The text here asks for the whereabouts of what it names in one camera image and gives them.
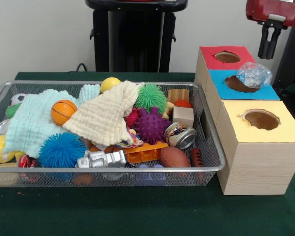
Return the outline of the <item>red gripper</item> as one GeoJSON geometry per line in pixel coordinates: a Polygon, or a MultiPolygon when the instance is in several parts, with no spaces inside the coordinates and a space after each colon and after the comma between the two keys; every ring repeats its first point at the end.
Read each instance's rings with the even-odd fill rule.
{"type": "MultiPolygon", "coordinates": [[[[295,0],[248,0],[245,13],[247,19],[258,23],[273,20],[287,27],[295,26],[295,0]]],[[[281,31],[281,28],[274,28],[271,40],[268,41],[269,25],[263,24],[259,58],[273,59],[281,31]]]]}

